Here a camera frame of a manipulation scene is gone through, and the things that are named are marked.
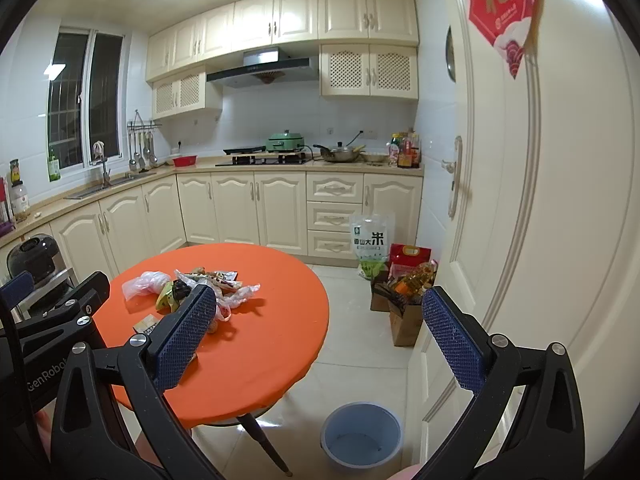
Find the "gray bucket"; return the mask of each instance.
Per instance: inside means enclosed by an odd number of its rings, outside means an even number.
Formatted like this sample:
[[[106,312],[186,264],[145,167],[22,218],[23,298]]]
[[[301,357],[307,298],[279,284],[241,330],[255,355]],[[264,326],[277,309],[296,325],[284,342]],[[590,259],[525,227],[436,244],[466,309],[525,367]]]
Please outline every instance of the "gray bucket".
[[[400,451],[402,424],[382,406],[352,402],[327,417],[320,444],[333,462],[350,469],[370,469]]]

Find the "countertop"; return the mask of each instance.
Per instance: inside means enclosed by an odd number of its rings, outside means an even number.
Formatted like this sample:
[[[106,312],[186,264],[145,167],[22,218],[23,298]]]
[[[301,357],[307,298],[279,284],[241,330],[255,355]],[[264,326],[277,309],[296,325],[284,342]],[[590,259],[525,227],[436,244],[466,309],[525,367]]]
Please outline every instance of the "countertop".
[[[332,162],[325,162],[324,160],[313,160],[306,164],[272,164],[261,165],[256,164],[254,166],[217,166],[217,164],[223,164],[231,160],[230,156],[212,156],[202,158],[197,161],[194,166],[188,166],[186,168],[176,168],[175,166],[160,166],[149,171],[147,176],[132,180],[119,186],[114,186],[104,191],[95,193],[91,196],[82,198],[80,200],[69,200],[64,198],[73,192],[80,191],[87,187],[94,186],[96,183],[87,184],[86,186],[78,187],[77,189],[64,192],[62,195],[52,197],[44,202],[31,205],[31,214],[24,222],[20,222],[16,225],[16,229],[9,234],[0,238],[0,248],[20,238],[24,234],[27,234],[34,229],[37,229],[41,225],[44,225],[62,215],[72,212],[76,209],[80,209],[85,205],[92,204],[108,196],[115,195],[121,191],[131,189],[132,187],[142,186],[148,182],[153,182],[160,178],[170,176],[179,173],[226,173],[229,171],[324,171],[327,173],[377,173],[377,174],[397,174],[405,176],[423,176],[424,168],[417,168],[414,170],[404,170],[403,168],[391,168],[386,164],[384,166],[372,166],[366,162],[352,162],[352,163],[340,163],[334,164]]]

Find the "kitchen wall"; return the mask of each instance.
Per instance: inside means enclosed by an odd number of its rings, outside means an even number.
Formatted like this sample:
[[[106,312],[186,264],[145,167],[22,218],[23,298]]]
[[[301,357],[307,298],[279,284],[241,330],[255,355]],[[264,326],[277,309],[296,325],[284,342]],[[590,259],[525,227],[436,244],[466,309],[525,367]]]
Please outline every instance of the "kitchen wall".
[[[440,167],[440,162],[443,159],[454,160],[456,86],[449,78],[445,63],[445,40],[449,28],[445,0],[415,1],[420,29],[420,100],[415,131],[420,133],[424,164],[417,243],[431,248],[433,257],[439,259],[449,224],[447,211],[451,186],[451,176]]]
[[[345,144],[360,130],[368,150],[386,151],[391,133],[406,131],[415,120],[415,102],[379,98],[323,98],[318,81],[276,83],[223,89],[220,119],[209,112],[162,120],[162,133],[180,153],[220,155],[224,148],[261,146],[276,132],[305,136],[308,145]]]
[[[9,161],[20,160],[20,173],[30,201],[39,202],[100,178],[102,170],[93,168],[63,174],[49,182],[47,171],[47,95],[49,79],[44,75],[55,50],[61,26],[98,28],[104,32],[122,30],[126,35],[122,55],[127,66],[126,120],[138,109],[143,119],[151,117],[151,88],[145,82],[145,33],[123,30],[117,25],[86,22],[30,12],[0,54],[0,175],[8,176]],[[109,163],[112,174],[127,171],[129,153],[126,131],[122,143],[124,156]],[[156,135],[158,157],[168,154],[168,145]]]

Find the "kitchen sink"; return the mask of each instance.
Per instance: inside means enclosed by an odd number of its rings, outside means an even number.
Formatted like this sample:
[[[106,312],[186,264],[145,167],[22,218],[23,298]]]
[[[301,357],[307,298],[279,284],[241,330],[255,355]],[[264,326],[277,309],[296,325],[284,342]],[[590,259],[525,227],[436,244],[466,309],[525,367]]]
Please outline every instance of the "kitchen sink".
[[[83,189],[82,191],[78,191],[76,193],[72,193],[70,195],[65,196],[69,200],[80,200],[81,198],[86,198],[88,196],[94,195],[96,193],[100,193],[105,189],[109,189],[111,187],[119,186],[120,184],[124,184],[126,182],[132,182],[133,180],[137,180],[139,178],[145,178],[146,176],[153,175],[153,173],[145,172],[145,173],[135,173],[135,174],[126,174],[125,176],[121,176],[119,178],[114,178],[111,181],[111,185],[104,187],[103,184],[98,184],[97,186],[91,186],[87,189]]]

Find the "black rice cooker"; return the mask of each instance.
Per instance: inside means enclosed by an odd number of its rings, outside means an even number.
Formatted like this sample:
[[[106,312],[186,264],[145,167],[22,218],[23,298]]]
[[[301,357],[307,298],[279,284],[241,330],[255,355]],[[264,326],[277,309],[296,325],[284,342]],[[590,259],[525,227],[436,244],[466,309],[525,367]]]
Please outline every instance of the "black rice cooker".
[[[60,254],[57,242],[47,235],[35,235],[15,246],[6,259],[9,275],[15,278],[26,270],[37,285],[56,270],[54,256]]]

